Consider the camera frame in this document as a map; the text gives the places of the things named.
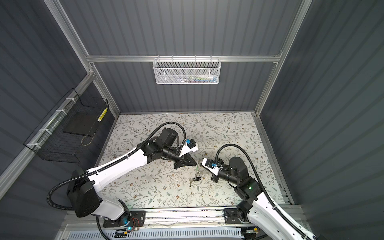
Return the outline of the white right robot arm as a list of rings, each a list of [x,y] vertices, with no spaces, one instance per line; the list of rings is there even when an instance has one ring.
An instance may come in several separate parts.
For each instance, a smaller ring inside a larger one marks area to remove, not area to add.
[[[318,237],[294,220],[262,190],[261,184],[249,174],[247,165],[239,157],[229,164],[204,158],[202,166],[214,179],[223,179],[235,185],[235,193],[242,199],[237,205],[241,222],[261,228],[273,240],[317,240]]]

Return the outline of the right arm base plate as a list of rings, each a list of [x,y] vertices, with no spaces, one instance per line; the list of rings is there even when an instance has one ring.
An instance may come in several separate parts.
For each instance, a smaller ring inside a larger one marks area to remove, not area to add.
[[[250,221],[243,221],[239,219],[237,209],[236,208],[224,208],[222,210],[222,214],[224,216],[225,224],[227,225],[244,225],[244,226],[256,226]]]

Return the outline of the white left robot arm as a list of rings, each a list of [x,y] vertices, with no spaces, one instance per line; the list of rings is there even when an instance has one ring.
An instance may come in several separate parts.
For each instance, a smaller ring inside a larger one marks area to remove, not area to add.
[[[87,171],[95,172],[94,175],[69,183],[67,196],[76,216],[83,218],[92,215],[128,223],[130,211],[125,203],[103,198],[99,193],[121,176],[155,160],[173,161],[175,169],[196,166],[197,162],[190,153],[198,150],[198,144],[193,139],[186,139],[174,147],[178,136],[173,129],[165,128],[158,137],[138,144],[120,158]]]

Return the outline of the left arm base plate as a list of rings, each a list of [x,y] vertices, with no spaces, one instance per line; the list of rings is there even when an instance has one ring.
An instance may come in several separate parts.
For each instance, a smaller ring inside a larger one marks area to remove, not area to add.
[[[144,226],[146,219],[146,211],[130,211],[129,214],[124,213],[117,220],[104,218],[104,228],[139,228]]]

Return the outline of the black headed key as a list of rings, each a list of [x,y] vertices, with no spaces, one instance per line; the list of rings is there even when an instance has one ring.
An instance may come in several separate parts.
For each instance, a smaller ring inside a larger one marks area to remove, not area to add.
[[[193,184],[194,182],[199,182],[199,181],[201,181],[201,180],[202,180],[202,177],[200,177],[200,176],[198,176],[198,177],[194,177],[194,178],[190,178],[190,184],[189,184],[189,187],[191,187],[192,184]]]

